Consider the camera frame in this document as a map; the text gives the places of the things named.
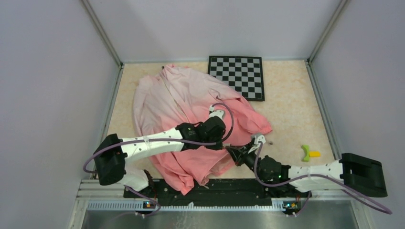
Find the pink zip-up jacket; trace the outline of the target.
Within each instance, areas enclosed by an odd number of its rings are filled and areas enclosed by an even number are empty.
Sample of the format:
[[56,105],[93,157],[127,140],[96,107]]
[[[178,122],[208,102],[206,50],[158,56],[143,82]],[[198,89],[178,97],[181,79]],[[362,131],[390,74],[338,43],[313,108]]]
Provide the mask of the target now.
[[[138,135],[156,134],[181,123],[204,122],[209,108],[228,106],[224,122],[231,132],[226,144],[245,145],[256,133],[268,134],[272,127],[237,91],[220,80],[188,67],[165,66],[155,76],[144,76],[136,87],[133,119]],[[205,185],[208,176],[219,176],[234,162],[224,150],[199,147],[150,157],[165,181],[186,195],[195,183]]]

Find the aluminium frame rail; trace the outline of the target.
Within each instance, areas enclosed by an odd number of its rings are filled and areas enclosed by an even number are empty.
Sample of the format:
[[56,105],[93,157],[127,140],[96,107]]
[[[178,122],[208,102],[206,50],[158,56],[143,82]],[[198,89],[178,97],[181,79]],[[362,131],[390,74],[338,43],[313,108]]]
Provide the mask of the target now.
[[370,210],[341,191],[314,191],[300,199],[299,216],[287,216],[296,198],[276,198],[270,206],[163,207],[147,196],[130,194],[121,184],[101,186],[82,180],[69,228],[245,228],[245,229],[374,229]]

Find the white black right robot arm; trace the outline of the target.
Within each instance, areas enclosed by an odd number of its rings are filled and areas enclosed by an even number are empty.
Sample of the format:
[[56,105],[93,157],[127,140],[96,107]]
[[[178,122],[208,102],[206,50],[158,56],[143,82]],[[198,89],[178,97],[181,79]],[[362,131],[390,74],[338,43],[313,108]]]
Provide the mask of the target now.
[[315,190],[354,190],[367,197],[387,197],[382,163],[352,153],[342,154],[341,159],[318,166],[283,165],[275,159],[256,154],[258,145],[227,146],[236,166],[246,165],[259,183],[278,187],[287,197],[297,192]]

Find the black white checkerboard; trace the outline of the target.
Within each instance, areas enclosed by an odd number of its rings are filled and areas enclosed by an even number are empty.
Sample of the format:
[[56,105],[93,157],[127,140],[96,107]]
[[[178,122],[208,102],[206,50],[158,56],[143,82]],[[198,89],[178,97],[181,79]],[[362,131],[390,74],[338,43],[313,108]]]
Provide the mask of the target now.
[[266,100],[261,57],[211,55],[208,58],[208,74],[248,101]]

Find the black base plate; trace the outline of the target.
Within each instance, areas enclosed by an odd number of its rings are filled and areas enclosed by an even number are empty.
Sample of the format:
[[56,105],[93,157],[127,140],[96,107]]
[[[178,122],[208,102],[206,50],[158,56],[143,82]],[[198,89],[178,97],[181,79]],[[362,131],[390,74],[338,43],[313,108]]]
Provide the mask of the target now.
[[186,206],[193,203],[197,207],[249,207],[270,206],[276,198],[306,198],[308,192],[299,192],[292,185],[265,187],[256,179],[211,179],[203,187],[194,187],[183,195],[170,187],[164,179],[153,180],[154,185],[139,193],[156,200],[163,207]]

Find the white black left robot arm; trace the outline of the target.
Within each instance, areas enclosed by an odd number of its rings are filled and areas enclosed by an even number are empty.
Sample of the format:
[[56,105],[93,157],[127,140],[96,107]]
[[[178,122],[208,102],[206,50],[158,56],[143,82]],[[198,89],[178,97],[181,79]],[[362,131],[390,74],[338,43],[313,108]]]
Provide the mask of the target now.
[[212,116],[198,124],[182,123],[167,131],[135,138],[118,138],[108,135],[94,152],[94,163],[101,186],[121,184],[136,191],[141,197],[153,192],[153,180],[146,170],[128,168],[133,161],[150,156],[201,146],[219,150],[225,134],[221,117]]

